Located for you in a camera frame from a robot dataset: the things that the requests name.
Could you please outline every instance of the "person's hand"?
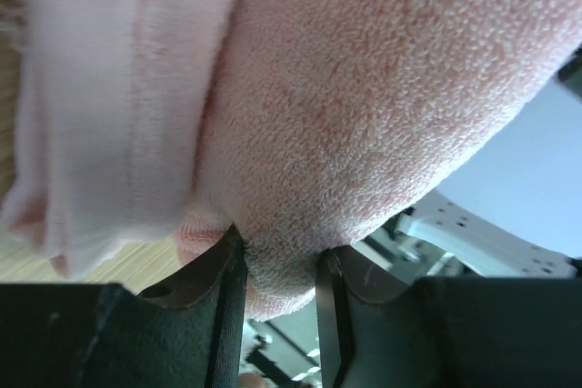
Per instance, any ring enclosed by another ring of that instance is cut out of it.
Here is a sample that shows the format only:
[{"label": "person's hand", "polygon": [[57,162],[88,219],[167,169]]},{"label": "person's hand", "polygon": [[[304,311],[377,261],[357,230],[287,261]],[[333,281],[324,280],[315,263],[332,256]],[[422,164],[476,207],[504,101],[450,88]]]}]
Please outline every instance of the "person's hand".
[{"label": "person's hand", "polygon": [[268,388],[266,380],[255,373],[242,373],[238,376],[239,388]]}]

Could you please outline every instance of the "pink cloth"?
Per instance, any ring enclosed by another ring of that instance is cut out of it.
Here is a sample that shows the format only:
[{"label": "pink cloth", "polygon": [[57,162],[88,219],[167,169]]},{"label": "pink cloth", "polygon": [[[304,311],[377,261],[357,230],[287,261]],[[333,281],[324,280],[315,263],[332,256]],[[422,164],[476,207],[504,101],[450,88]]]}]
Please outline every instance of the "pink cloth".
[{"label": "pink cloth", "polygon": [[266,319],[516,115],[582,0],[29,0],[28,23],[9,228],[77,277],[234,222]]}]

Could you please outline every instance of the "pink towel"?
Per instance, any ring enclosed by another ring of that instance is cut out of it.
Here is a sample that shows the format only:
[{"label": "pink towel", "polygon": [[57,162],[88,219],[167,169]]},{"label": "pink towel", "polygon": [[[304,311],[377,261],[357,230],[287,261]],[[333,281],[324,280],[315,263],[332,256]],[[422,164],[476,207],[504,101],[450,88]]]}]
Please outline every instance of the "pink towel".
[{"label": "pink towel", "polygon": [[180,226],[187,262],[234,222],[259,319],[307,302],[323,250],[435,187],[582,41],[582,0],[28,2],[9,228],[78,277]]}]

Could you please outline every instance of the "towel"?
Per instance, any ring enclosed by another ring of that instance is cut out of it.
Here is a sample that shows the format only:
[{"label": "towel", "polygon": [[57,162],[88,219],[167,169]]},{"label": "towel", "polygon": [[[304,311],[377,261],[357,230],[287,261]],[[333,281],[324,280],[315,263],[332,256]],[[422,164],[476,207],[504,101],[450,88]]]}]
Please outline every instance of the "towel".
[{"label": "towel", "polygon": [[27,0],[3,219],[61,274],[234,223],[247,312],[433,189],[582,41],[582,0]]}]

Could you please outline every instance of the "white wall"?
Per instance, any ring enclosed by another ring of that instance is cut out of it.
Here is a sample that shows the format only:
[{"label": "white wall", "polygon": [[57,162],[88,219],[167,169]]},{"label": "white wall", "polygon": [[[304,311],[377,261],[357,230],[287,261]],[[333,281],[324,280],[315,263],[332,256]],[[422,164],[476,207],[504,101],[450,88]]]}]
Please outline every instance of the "white wall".
[{"label": "white wall", "polygon": [[582,100],[550,82],[438,189],[531,243],[582,256]]}]

